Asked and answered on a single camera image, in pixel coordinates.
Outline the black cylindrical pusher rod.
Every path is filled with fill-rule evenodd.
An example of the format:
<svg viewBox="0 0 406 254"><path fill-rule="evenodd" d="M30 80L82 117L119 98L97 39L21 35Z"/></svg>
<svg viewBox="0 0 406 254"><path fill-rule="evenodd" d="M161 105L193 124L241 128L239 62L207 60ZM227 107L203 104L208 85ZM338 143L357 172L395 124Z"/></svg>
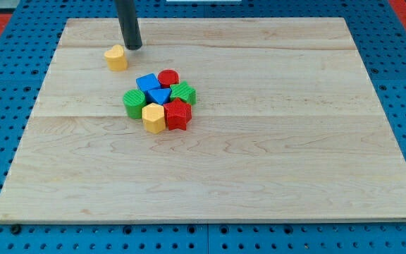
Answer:
<svg viewBox="0 0 406 254"><path fill-rule="evenodd" d="M140 27L133 0L114 0L124 45L128 50L142 47Z"/></svg>

